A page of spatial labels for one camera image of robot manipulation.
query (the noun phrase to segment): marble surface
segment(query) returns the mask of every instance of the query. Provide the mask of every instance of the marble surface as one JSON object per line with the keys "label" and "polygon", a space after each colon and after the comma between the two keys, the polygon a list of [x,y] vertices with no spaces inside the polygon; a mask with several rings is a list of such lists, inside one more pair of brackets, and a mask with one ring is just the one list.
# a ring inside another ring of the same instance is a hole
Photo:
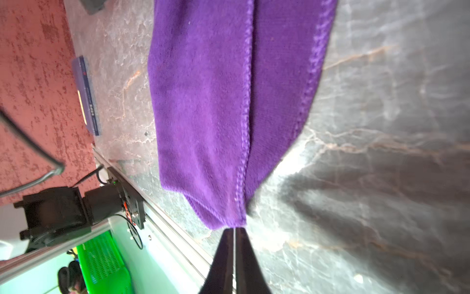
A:
{"label": "marble surface", "polygon": [[[213,254],[158,178],[146,63],[153,1],[64,0],[97,149]],[[470,293],[470,1],[340,0],[299,139],[249,205],[273,293]]]}

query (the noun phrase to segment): green basket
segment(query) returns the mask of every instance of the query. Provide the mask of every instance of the green basket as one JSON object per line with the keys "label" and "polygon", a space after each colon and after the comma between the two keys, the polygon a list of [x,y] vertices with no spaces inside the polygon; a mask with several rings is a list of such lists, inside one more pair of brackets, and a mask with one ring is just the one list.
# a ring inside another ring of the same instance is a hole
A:
{"label": "green basket", "polygon": [[131,277],[109,231],[77,246],[90,294],[134,294]]}

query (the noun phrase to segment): book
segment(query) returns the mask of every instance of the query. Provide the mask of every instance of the book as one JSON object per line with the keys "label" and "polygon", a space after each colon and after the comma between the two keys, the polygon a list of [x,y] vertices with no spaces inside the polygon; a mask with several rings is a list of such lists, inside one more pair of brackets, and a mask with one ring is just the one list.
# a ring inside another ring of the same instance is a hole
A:
{"label": "book", "polygon": [[77,84],[78,100],[80,101],[80,107],[86,128],[92,135],[98,136],[100,133],[98,131],[98,124],[96,123],[90,84],[88,82],[88,76],[86,75],[85,60],[83,56],[79,56],[72,60],[72,71],[75,83]]}

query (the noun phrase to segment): black cable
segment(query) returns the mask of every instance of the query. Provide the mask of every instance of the black cable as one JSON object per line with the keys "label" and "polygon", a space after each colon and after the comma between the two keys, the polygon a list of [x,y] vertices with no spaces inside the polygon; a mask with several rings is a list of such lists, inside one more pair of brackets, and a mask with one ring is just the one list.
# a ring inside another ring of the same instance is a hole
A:
{"label": "black cable", "polygon": [[94,174],[98,174],[98,172],[104,167],[104,165],[100,164],[100,166],[98,166],[94,171],[92,171],[91,173],[87,174],[86,176],[84,176],[83,178],[81,178],[78,182],[76,182],[75,184],[72,185],[72,187],[75,187],[77,186],[78,184],[82,183],[84,180],[86,180],[87,178],[93,176]]}
{"label": "black cable", "polygon": [[100,179],[100,173],[99,173],[99,171],[96,172],[96,178],[97,178],[98,181],[99,181],[100,183],[102,183],[103,185],[107,185],[107,184],[108,184],[108,183],[106,183],[106,182],[103,182],[103,181]]}
{"label": "black cable", "polygon": [[75,252],[73,252],[73,249],[69,249],[67,251],[67,254],[68,255],[73,255],[73,259],[78,259],[78,255]]}
{"label": "black cable", "polygon": [[[142,250],[144,248],[144,245],[142,244],[142,238],[141,236],[139,235],[139,232],[137,231],[137,229],[135,228],[134,224],[132,224],[132,222],[125,216],[123,215],[118,215],[118,214],[115,214],[116,216],[120,216],[122,217],[123,219],[125,219],[127,221],[127,227],[131,230],[131,235],[135,241],[135,244],[137,245],[137,247]],[[135,235],[133,233],[133,231],[135,232],[135,234],[139,237],[139,242],[140,242],[140,245],[139,243],[137,243],[137,239],[135,238]]]}
{"label": "black cable", "polygon": [[44,159],[46,159],[47,161],[49,161],[50,163],[52,163],[55,166],[54,170],[51,170],[51,171],[47,172],[45,175],[43,175],[39,179],[36,179],[34,181],[31,181],[31,182],[26,183],[24,185],[21,185],[19,187],[0,192],[0,198],[5,197],[9,194],[18,193],[20,191],[31,188],[32,186],[35,186],[39,183],[42,183],[42,182],[44,182],[45,180],[47,180],[48,178],[50,178],[54,175],[60,175],[63,172],[63,170],[65,169],[65,165],[62,162],[59,162],[58,160],[56,160],[54,157],[49,155],[44,150],[42,150],[41,147],[39,147],[35,142],[33,142],[33,140],[31,140],[28,137],[28,135],[25,134],[25,132],[23,132],[14,123],[10,119],[10,117],[8,117],[8,115],[5,112],[3,112],[3,109],[1,107],[0,107],[0,121],[3,121],[13,131],[13,133],[15,133],[16,136],[18,136],[21,140],[23,140],[23,142],[26,145],[28,145],[31,149],[36,151],[36,153],[38,153],[40,156],[42,156]]}

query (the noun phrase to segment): towel stitching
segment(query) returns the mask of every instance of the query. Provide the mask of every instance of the towel stitching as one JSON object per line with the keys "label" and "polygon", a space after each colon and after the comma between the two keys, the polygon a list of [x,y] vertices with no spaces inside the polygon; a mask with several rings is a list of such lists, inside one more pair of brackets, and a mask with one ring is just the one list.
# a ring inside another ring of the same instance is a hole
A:
{"label": "towel stitching", "polygon": [[[185,197],[186,197],[186,200],[187,200],[187,201],[189,202],[189,204],[191,205],[191,207],[193,208],[194,212],[196,212],[197,217],[199,217],[200,220],[205,220],[206,218],[202,217],[202,215],[199,213],[199,210],[196,209],[196,205],[195,205],[194,202],[193,202],[193,199],[194,199],[194,198],[192,198],[191,196],[186,196],[186,195],[185,195]],[[207,209],[207,210],[208,210],[210,213],[212,213],[212,215],[213,215],[219,222],[221,222],[221,223],[224,222],[223,219],[220,219],[219,217],[217,217],[217,215],[214,214],[212,211],[210,211],[209,209]]]}
{"label": "towel stitching", "polygon": [[315,34],[313,35],[313,46],[312,52],[309,57],[308,73],[309,77],[305,87],[305,91],[302,94],[300,109],[297,118],[297,122],[294,127],[293,140],[297,138],[300,133],[300,125],[304,121],[305,113],[308,109],[308,102],[313,98],[314,92],[318,88],[320,82],[321,66],[325,57],[326,49],[328,46],[329,32],[335,18],[336,0],[323,0],[320,6],[324,7],[320,13],[318,24],[315,26]]}
{"label": "towel stitching", "polygon": [[245,203],[244,199],[244,181],[246,175],[246,165],[248,163],[248,155],[250,148],[250,133],[249,133],[249,112],[251,100],[251,54],[252,54],[252,40],[253,40],[253,10],[254,1],[248,0],[248,10],[246,18],[245,30],[245,57],[244,57],[244,83],[243,83],[243,101],[242,101],[242,156],[240,158],[240,165],[238,166],[235,201],[237,202],[238,214],[243,223],[246,222],[246,217],[242,213]]}
{"label": "towel stitching", "polygon": [[220,216],[214,209],[206,206],[203,202],[199,201],[197,198],[194,198],[191,193],[189,193],[188,191],[186,191],[185,189],[180,189],[180,188],[177,188],[177,187],[172,187],[172,186],[168,186],[168,185],[163,185],[162,184],[162,188],[164,189],[167,189],[167,190],[170,190],[170,191],[174,191],[174,192],[177,192],[177,193],[181,193],[183,194],[184,196],[188,197],[188,198],[191,198],[194,202],[196,202],[199,206],[201,206],[202,208],[204,208],[205,210],[209,211],[211,214],[214,215],[215,218],[217,218],[219,221],[221,222],[224,222],[224,218],[222,216]]}

